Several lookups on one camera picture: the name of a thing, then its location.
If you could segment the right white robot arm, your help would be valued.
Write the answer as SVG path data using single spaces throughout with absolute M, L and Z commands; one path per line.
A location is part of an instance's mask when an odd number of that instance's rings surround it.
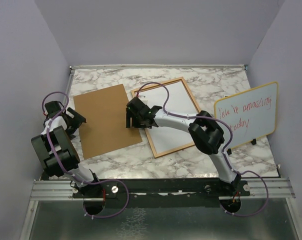
M 234 169 L 225 151 L 224 131 L 208 112 L 196 115 L 179 115 L 166 112 L 161 106 L 149 107 L 138 97 L 126 105 L 126 127 L 151 129 L 170 128 L 190 134 L 196 148 L 208 155 L 220 179 L 220 189 L 231 196 L 239 189 L 241 175 Z

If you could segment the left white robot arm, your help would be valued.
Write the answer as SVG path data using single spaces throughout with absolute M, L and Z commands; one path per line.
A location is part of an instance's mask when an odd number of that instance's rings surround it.
M 78 191 L 97 197 L 102 190 L 95 173 L 81 165 L 80 157 L 72 144 L 75 131 L 87 120 L 60 101 L 44 104 L 47 113 L 44 130 L 31 139 L 31 144 L 44 172 L 50 177 L 66 177 L 74 182 Z

